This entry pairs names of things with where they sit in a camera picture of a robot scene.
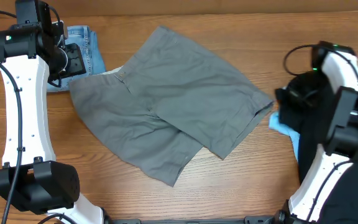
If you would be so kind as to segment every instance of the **clothing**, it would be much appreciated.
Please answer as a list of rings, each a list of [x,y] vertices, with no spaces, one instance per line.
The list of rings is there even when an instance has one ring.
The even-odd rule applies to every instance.
[[[296,161],[298,161],[298,148],[299,148],[299,138],[300,134],[294,131],[292,128],[288,127],[285,124],[280,123],[278,118],[278,111],[272,113],[270,115],[270,119],[268,121],[268,128],[276,130],[286,136],[289,136],[292,141],[293,153],[295,155]]]
[[[68,37],[65,40],[66,44],[76,43],[81,50],[82,59],[84,61],[86,73],[82,75],[75,75],[62,79],[62,87],[58,88],[47,85],[47,92],[68,91],[68,84],[80,78],[88,77],[90,75],[100,74],[106,71],[102,55],[98,48],[98,37],[88,26],[71,26],[67,27]]]
[[[298,158],[301,182],[306,177],[316,155],[321,118],[334,100],[328,82],[318,94],[322,101],[317,108],[307,113],[299,113],[286,104],[280,105],[280,115],[283,115],[280,121],[300,130]],[[339,179],[321,210],[318,223],[358,223],[358,163],[353,164]]]
[[[240,71],[166,27],[118,73],[75,80],[70,93],[105,146],[171,186],[203,146],[224,159],[272,107]]]

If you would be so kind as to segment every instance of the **wooden surface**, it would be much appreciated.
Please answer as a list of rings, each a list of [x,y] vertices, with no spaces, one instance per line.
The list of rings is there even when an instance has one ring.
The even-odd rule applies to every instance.
[[[60,17],[358,11],[358,0],[44,0]],[[14,1],[0,10],[15,13]]]
[[[358,54],[358,12],[71,17],[64,21],[68,25],[89,25],[98,33],[99,49],[108,70],[121,66],[163,24],[229,61],[272,97],[275,88],[285,86],[291,79],[282,68],[282,58],[290,49],[327,40],[350,45]],[[0,19],[0,30],[13,22]],[[295,53],[289,61],[291,69],[310,69],[309,54],[309,50]],[[113,218],[269,215],[298,188],[291,142],[287,136],[268,130],[267,117],[224,161],[201,150],[172,188],[147,177],[106,149],[77,117],[69,93],[48,95],[47,103],[57,161],[76,167],[81,191]],[[0,74],[0,168],[5,128]],[[4,205],[0,197],[0,220]],[[41,218],[14,208],[9,214],[11,223],[35,223]]]

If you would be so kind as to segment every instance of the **wall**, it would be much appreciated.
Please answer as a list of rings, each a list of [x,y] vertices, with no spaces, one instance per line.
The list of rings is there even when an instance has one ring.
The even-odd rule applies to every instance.
[[[61,17],[358,11],[358,0],[45,0]],[[0,0],[14,12],[14,0]]]

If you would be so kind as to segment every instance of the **folded garment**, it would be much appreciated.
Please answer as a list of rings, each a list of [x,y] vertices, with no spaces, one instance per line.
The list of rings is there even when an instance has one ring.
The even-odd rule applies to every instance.
[[[165,27],[118,72],[75,80],[70,93],[105,146],[171,186],[203,146],[224,159],[272,107],[232,65]]]
[[[292,141],[293,153],[295,155],[296,161],[298,161],[298,148],[299,148],[299,138],[300,134],[294,131],[292,128],[288,127],[286,124],[280,123],[278,118],[278,111],[272,113],[270,115],[270,119],[268,121],[268,128],[276,130],[286,136],[289,136]]]
[[[71,26],[67,27],[67,31],[68,37],[65,42],[66,44],[76,43],[80,47],[86,73],[62,79],[62,87],[60,88],[48,84],[47,92],[67,91],[69,88],[68,84],[72,80],[106,71],[102,55],[98,48],[98,37],[96,33],[90,30],[88,26]]]

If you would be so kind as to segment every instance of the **wooden table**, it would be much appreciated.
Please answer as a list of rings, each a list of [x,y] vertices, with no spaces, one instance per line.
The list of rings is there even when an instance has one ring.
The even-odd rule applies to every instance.
[[[121,66],[163,24],[229,61],[272,98],[274,89],[292,78],[282,68],[282,58],[290,49],[327,40],[349,45],[358,54],[358,12],[70,17],[64,21],[69,26],[88,25],[97,32],[107,70]],[[0,19],[0,30],[13,23],[13,19]],[[310,50],[295,53],[289,61],[291,69],[309,70],[309,54]],[[299,186],[291,141],[268,129],[268,117],[224,161],[201,150],[175,187],[169,187],[106,149],[77,117],[69,93],[50,94],[47,104],[57,161],[76,167],[82,193],[113,218],[270,215]],[[5,116],[0,74],[0,168]],[[5,200],[0,197],[0,221],[4,206]],[[15,208],[9,214],[10,223],[35,223],[41,218]]]

